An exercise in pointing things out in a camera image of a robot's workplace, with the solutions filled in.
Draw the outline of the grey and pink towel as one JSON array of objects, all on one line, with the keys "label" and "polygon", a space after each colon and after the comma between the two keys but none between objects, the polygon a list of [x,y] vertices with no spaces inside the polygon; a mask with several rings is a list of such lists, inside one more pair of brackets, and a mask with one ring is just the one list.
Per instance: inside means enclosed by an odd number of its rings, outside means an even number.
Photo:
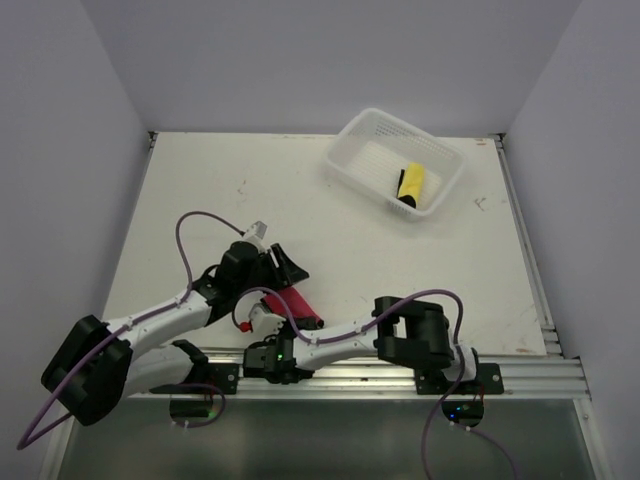
[{"label": "grey and pink towel", "polygon": [[[288,306],[299,330],[319,330],[324,327],[324,321],[294,287],[280,290],[277,294]],[[274,294],[266,294],[261,303],[271,313],[286,317],[284,306]]]}]

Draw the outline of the grey and yellow towel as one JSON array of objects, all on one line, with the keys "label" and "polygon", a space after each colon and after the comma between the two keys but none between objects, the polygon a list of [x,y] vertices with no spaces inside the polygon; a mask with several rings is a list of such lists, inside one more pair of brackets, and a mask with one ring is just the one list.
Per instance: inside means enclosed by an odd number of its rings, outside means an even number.
[{"label": "grey and yellow towel", "polygon": [[406,168],[400,171],[396,198],[416,209],[421,196],[426,173],[423,165],[411,162]]}]

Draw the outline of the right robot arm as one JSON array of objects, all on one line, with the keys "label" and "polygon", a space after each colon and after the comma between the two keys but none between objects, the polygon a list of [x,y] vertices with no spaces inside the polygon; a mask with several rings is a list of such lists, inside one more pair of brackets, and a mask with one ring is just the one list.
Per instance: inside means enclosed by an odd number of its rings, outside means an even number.
[{"label": "right robot arm", "polygon": [[461,393],[481,380],[475,350],[454,340],[438,304],[380,297],[371,314],[333,327],[315,315],[289,318],[290,311],[275,312],[266,302],[258,307],[256,316],[275,320],[277,327],[244,350],[244,377],[295,384],[334,363],[374,355],[419,375],[434,375]]}]

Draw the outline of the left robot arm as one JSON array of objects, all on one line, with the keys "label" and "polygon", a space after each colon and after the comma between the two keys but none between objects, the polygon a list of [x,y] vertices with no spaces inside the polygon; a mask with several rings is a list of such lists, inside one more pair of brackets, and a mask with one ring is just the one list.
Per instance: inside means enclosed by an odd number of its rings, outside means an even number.
[{"label": "left robot arm", "polygon": [[206,355],[181,334],[221,320],[251,288],[281,292],[308,277],[279,244],[263,250],[236,241],[176,299],[108,322],[93,315],[78,320],[41,383],[84,426],[132,394],[200,391],[215,375]]}]

